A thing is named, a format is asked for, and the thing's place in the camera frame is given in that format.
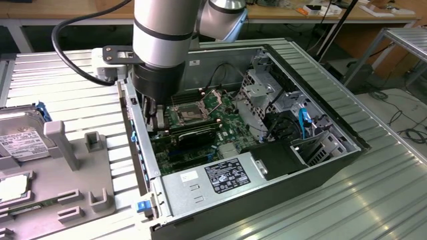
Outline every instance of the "hard drive label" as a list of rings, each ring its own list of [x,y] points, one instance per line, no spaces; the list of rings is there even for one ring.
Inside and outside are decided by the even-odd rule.
[[[207,166],[205,170],[210,178],[214,191],[218,194],[251,183],[250,177],[238,158]]]
[[[0,136],[0,145],[15,158],[33,156],[49,151],[38,131]]]

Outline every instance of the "blue latch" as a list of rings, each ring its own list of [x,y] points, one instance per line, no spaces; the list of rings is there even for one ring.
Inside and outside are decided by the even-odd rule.
[[[313,119],[309,117],[307,109],[303,107],[298,113],[299,126],[302,131],[302,139],[306,139],[306,124],[313,124]]]
[[[47,105],[39,101],[37,104],[35,104],[35,107],[38,108],[38,110],[41,111],[42,113],[42,116],[45,118],[45,121],[47,122],[53,122],[53,118],[51,118],[51,115],[49,113],[49,110],[47,110]]]
[[[153,203],[150,202],[150,200],[147,201],[141,201],[138,204],[137,204],[137,212],[138,213],[142,213],[142,212],[146,212],[149,210],[153,209]]]
[[[137,131],[133,131],[131,141],[135,143],[138,141]]]

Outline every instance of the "black pole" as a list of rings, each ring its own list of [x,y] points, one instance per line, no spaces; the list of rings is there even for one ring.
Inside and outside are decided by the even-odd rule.
[[[346,21],[349,15],[350,15],[350,13],[352,13],[352,11],[353,11],[357,3],[358,3],[358,0],[353,0],[353,2],[352,2],[352,4],[350,4],[350,6],[349,6],[349,8],[348,8],[348,10],[346,10],[342,18],[341,18],[341,20],[340,20],[340,22],[338,22],[338,24],[337,24],[337,27],[336,27],[336,29],[334,29],[334,31],[333,31],[333,34],[329,36],[328,40],[325,41],[325,45],[324,45],[321,51],[318,52],[318,55],[314,56],[314,59],[315,59],[317,61],[320,61],[320,59],[322,58],[324,53],[328,51],[329,46],[330,46],[332,42],[334,41],[336,36],[338,35],[338,33],[340,33],[341,29],[342,29],[342,26],[344,26],[344,24],[345,24],[345,21]]]

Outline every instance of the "metal rack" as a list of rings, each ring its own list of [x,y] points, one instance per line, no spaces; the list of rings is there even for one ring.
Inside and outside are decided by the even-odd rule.
[[[400,45],[404,47],[410,53],[413,53],[422,61],[427,63],[427,29],[424,27],[420,28],[384,28],[368,48],[368,51],[364,54],[364,57],[360,59],[357,66],[353,70],[353,73],[349,75],[349,78],[345,79],[345,86],[348,86],[358,71],[361,70],[364,64],[370,58],[370,55],[378,48],[380,44],[385,39],[390,39],[396,44],[393,47],[385,50],[382,55],[380,56],[380,59],[386,58],[390,51]],[[412,84],[418,77],[422,75],[424,71],[420,71],[417,74],[414,74],[408,81],[408,84]]]
[[[203,240],[279,239],[426,239],[427,159],[380,120],[305,50],[283,38],[206,42],[202,48],[270,44],[373,150],[318,189],[207,235]],[[91,51],[69,51],[93,72]],[[126,135],[117,86],[98,86],[66,66],[57,53],[19,54],[0,61],[7,106],[47,104],[63,120],[70,140],[86,132],[107,136],[114,198],[118,212],[43,239],[150,239],[150,222],[137,221],[131,204],[139,198],[138,180]]]

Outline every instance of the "green circuit board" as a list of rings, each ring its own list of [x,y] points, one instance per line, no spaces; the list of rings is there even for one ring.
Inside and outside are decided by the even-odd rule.
[[[197,167],[199,165],[215,162],[223,159],[223,156],[219,152],[219,146],[227,143],[234,143],[238,152],[258,144],[254,135],[246,127],[246,123],[239,115],[235,112],[235,106],[233,103],[231,97],[222,93],[221,96],[222,105],[219,105],[218,97],[214,94],[210,94],[203,103],[190,102],[181,105],[170,106],[166,109],[166,116],[170,122],[170,129],[175,130],[178,133],[173,133],[169,136],[155,136],[151,139],[151,144],[155,151],[155,156],[159,164],[162,174],[169,175],[171,173],[179,172],[185,169]],[[193,109],[197,109],[197,106],[205,104],[205,108],[209,114],[207,118],[189,118],[190,124],[187,124],[187,130],[181,132],[183,129],[182,122],[178,119],[177,109],[190,110],[191,114],[199,114],[194,112]],[[198,123],[198,127],[189,130],[189,127]],[[197,146],[195,148],[187,150],[177,150],[177,139],[178,135],[182,135],[186,132],[207,130],[214,131],[215,129],[215,140],[213,143]]]

